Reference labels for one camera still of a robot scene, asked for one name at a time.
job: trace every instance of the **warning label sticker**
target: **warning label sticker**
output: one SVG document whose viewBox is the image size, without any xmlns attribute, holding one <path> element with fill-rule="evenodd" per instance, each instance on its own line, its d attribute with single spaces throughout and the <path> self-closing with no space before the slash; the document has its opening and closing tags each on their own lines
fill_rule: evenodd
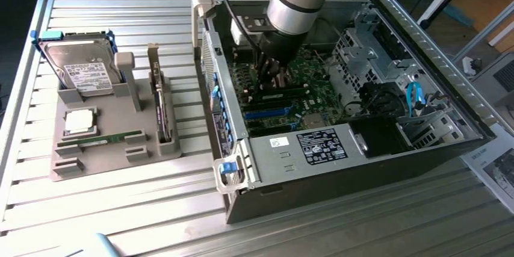
<svg viewBox="0 0 514 257">
<path fill-rule="evenodd" d="M 112 88 L 104 63 L 69 64 L 64 68 L 80 92 Z"/>
<path fill-rule="evenodd" d="M 304 134 L 297 134 L 296 137 L 308 164 L 317 165 L 347 158 L 343 145 L 333 129 L 307 132 Z"/>
</svg>

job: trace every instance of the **metal profile rail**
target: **metal profile rail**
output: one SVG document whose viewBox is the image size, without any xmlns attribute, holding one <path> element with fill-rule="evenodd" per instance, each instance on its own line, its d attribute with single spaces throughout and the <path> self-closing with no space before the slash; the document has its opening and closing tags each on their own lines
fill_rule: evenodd
<svg viewBox="0 0 514 257">
<path fill-rule="evenodd" d="M 30 27 L 110 27 L 120 51 L 148 73 L 145 44 L 160 43 L 170 77 L 178 159 L 52 182 L 46 178 L 57 80 L 24 50 L 9 103 L 17 120 L 0 188 L 1 256 L 60 256 L 86 232 L 106 234 L 124 256 L 511 256 L 514 219 L 459 160 L 419 178 L 224 224 L 192 59 L 190 0 L 38 1 Z"/>
</svg>

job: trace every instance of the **gray parts tray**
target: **gray parts tray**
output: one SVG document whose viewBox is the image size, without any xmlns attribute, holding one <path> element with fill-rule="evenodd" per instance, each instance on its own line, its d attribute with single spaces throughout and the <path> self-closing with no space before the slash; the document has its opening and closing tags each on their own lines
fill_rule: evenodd
<svg viewBox="0 0 514 257">
<path fill-rule="evenodd" d="M 140 166 L 174 159 L 180 156 L 181 151 L 176 132 L 170 92 L 164 93 L 164 98 L 172 140 L 168 143 L 158 143 L 156 137 L 154 97 L 150 92 L 149 83 L 146 79 L 138 79 L 134 83 L 141 111 L 136 111 L 129 93 L 117 94 L 117 96 L 110 94 L 106 96 L 89 97 L 84 99 L 84 102 L 68 103 L 66 105 L 62 100 L 58 99 L 53 150 L 50 154 L 49 179 L 52 181 L 61 181 L 126 167 Z M 106 135 L 117 135 L 117 139 L 121 138 L 121 141 L 94 146 L 80 146 L 74 144 L 57 147 L 57 143 L 73 141 L 69 136 L 64 136 L 64 117 L 66 112 L 80 108 L 96 108 L 97 132 L 86 135 L 86 137 L 96 138 Z M 118 134 L 133 131 L 140 131 L 140 134 L 118 137 Z"/>
</svg>

